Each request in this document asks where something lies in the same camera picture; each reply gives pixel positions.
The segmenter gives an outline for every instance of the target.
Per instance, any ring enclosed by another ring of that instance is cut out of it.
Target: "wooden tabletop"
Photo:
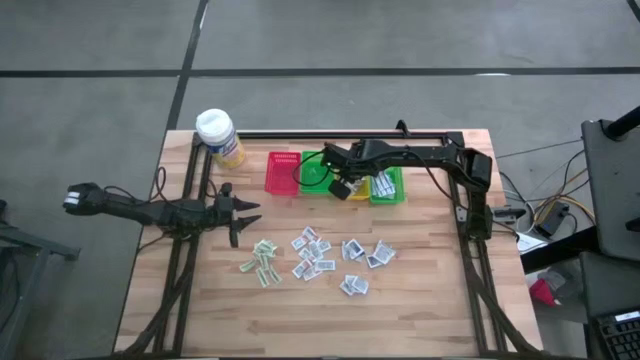
[[[494,156],[487,130],[462,130],[467,147]],[[184,183],[192,131],[170,131],[160,165],[167,169],[167,198],[178,198]],[[352,140],[336,143],[349,147]],[[389,140],[392,144],[440,145],[430,140]],[[214,166],[216,184],[233,183],[242,200],[260,203],[242,216],[262,214],[229,246],[228,230],[201,237],[183,356],[452,356],[475,355],[471,311],[451,202],[422,168],[403,168],[406,201],[370,205],[331,196],[272,196],[264,191],[270,151],[319,150],[322,140],[243,140],[247,159],[234,170]],[[195,198],[200,179],[196,172]],[[494,159],[491,206],[505,204]],[[446,173],[435,170],[448,189]],[[300,261],[290,242],[305,226],[331,242],[326,259],[337,270],[304,282],[291,270]],[[142,244],[160,234],[148,227]],[[252,258],[253,244],[269,239],[278,245],[274,267],[283,282],[263,289],[255,272],[238,266]],[[340,244],[356,238],[367,253],[379,239],[397,250],[389,265],[369,269],[366,262],[342,261]],[[137,258],[116,350],[126,348],[147,325],[162,298],[171,240],[146,248]],[[515,239],[494,233],[487,242],[500,305],[534,346],[541,340]],[[369,280],[366,296],[349,297],[339,285],[345,274]],[[492,337],[483,312],[487,337]],[[173,339],[170,322],[167,343]]]

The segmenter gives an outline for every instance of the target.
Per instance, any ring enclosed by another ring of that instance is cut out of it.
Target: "concrete floor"
[[[0,70],[179,69],[198,0],[0,2]],[[624,0],[211,0],[194,68],[586,67],[640,65]],[[54,259],[21,358],[110,352],[140,227],[61,209],[69,184],[149,193],[174,78],[0,78],[0,198],[8,220],[82,247]],[[211,107],[242,129],[488,128],[498,155],[577,139],[584,120],[638,105],[640,75],[191,79],[178,129]],[[580,143],[498,161],[520,190]],[[580,160],[572,167],[584,167]],[[588,188],[576,197],[590,204]],[[580,227],[587,221],[576,212]],[[568,226],[561,229],[569,231]],[[545,348],[584,355],[575,322],[537,311]]]

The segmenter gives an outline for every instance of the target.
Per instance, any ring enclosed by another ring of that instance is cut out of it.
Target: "red plastic container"
[[[274,195],[298,195],[298,183],[292,176],[298,164],[300,164],[300,153],[270,152],[264,190]],[[300,167],[296,170],[295,177],[300,179]]]

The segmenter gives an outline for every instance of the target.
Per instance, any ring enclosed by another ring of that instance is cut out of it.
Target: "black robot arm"
[[[466,232],[472,240],[491,238],[491,209],[486,194],[491,186],[490,157],[455,144],[444,146],[392,146],[382,140],[360,140],[343,149],[325,143],[321,163],[338,175],[329,186],[344,200],[353,184],[364,176],[377,176],[389,167],[437,167],[447,171],[469,195]]]
[[[249,210],[260,205],[231,197],[230,183],[222,184],[213,205],[208,207],[203,201],[192,199],[138,200],[105,191],[95,183],[72,185],[67,190],[63,207],[69,214],[108,214],[145,226],[158,226],[167,236],[174,238],[184,238],[218,226],[228,226],[232,247],[238,247],[237,233],[261,217],[254,215],[234,219],[234,210]]]

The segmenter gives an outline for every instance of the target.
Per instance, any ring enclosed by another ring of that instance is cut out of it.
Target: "white jar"
[[[229,115],[220,109],[209,109],[196,118],[198,135],[215,160],[226,168],[244,161],[245,153]]]

